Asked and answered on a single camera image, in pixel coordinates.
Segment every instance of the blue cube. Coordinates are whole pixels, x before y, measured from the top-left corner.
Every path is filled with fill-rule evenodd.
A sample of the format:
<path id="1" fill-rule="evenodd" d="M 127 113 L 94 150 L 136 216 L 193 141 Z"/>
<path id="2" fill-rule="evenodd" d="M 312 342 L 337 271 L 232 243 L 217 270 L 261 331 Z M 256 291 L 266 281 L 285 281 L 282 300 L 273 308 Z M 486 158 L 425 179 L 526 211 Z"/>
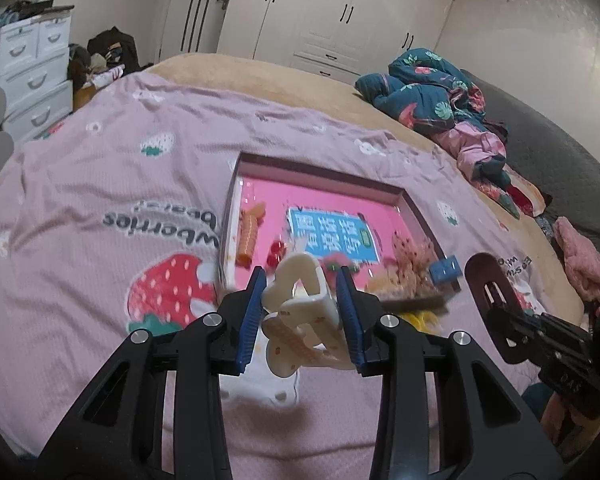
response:
<path id="1" fill-rule="evenodd" d="M 450 256 L 445 260 L 431 264 L 429 273 L 434 285 L 442 285 L 462 276 L 462 269 L 460 268 L 458 259 L 455 256 Z"/>

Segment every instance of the white wardrobe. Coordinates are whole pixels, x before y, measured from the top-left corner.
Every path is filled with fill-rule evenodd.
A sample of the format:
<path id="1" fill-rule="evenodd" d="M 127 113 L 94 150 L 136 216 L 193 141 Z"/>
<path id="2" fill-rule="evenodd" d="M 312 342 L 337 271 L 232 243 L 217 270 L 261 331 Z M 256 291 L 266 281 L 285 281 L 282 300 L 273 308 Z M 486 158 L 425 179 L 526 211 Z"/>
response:
<path id="1" fill-rule="evenodd" d="M 408 48 L 434 49 L 452 0 L 230 0 L 219 54 L 352 84 Z"/>

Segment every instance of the blue label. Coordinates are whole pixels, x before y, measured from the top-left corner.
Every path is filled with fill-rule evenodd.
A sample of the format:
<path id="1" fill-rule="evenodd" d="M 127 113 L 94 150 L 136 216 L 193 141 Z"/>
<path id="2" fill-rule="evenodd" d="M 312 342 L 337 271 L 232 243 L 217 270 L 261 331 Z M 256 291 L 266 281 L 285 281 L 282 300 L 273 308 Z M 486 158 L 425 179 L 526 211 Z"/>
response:
<path id="1" fill-rule="evenodd" d="M 311 209 L 289 209 L 291 234 L 306 238 L 305 251 L 316 258 L 346 254 L 354 262 L 380 262 L 368 225 L 357 216 Z"/>

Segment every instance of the dresser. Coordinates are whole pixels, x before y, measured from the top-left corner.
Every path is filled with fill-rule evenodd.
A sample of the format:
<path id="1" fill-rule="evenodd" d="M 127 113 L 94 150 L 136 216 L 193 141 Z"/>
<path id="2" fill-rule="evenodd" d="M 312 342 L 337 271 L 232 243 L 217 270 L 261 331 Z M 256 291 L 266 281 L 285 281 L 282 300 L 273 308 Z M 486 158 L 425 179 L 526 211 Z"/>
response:
<path id="1" fill-rule="evenodd" d="M 230 0 L 220 54 L 351 84 L 403 51 L 434 50 L 453 0 Z"/>
<path id="2" fill-rule="evenodd" d="M 71 14 L 35 16 L 0 28 L 0 88 L 6 95 L 2 129 L 26 142 L 71 113 L 67 81 Z"/>

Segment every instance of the drawer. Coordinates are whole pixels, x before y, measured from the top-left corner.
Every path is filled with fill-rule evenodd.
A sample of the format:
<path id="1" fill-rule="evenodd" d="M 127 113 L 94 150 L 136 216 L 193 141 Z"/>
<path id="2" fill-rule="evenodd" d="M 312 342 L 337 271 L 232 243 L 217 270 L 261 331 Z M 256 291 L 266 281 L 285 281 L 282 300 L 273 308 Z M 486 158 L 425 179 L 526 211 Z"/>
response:
<path id="1" fill-rule="evenodd" d="M 72 83 L 65 81 L 41 96 L 21 102 L 18 110 L 4 120 L 2 128 L 13 142 L 25 142 L 67 117 L 72 110 Z"/>
<path id="2" fill-rule="evenodd" d="M 312 59 L 318 63 L 324 63 L 329 66 L 334 66 L 346 72 L 358 73 L 358 65 L 360 62 L 349 56 L 344 56 L 339 52 L 328 50 L 321 46 L 312 45 L 302 42 L 296 48 L 294 54 L 305 59 Z"/>
<path id="3" fill-rule="evenodd" d="M 36 59 L 39 29 L 39 23 L 0 29 L 0 76 Z"/>
<path id="4" fill-rule="evenodd" d="M 0 88 L 7 95 L 7 115 L 22 100 L 41 95 L 66 81 L 68 65 L 69 48 L 66 47 L 0 76 Z"/>
<path id="5" fill-rule="evenodd" d="M 298 70 L 303 70 L 304 72 L 310 72 L 312 74 L 321 75 L 329 79 L 335 79 L 336 81 L 341 81 L 349 85 L 353 85 L 360 77 L 358 74 L 347 72 L 346 70 L 340 70 L 339 68 L 318 63 L 310 59 L 304 59 L 298 56 L 293 56 L 290 66 L 291 68 L 297 68 Z"/>
<path id="6" fill-rule="evenodd" d="M 53 18 L 40 22 L 38 33 L 38 57 L 69 46 L 71 16 Z"/>

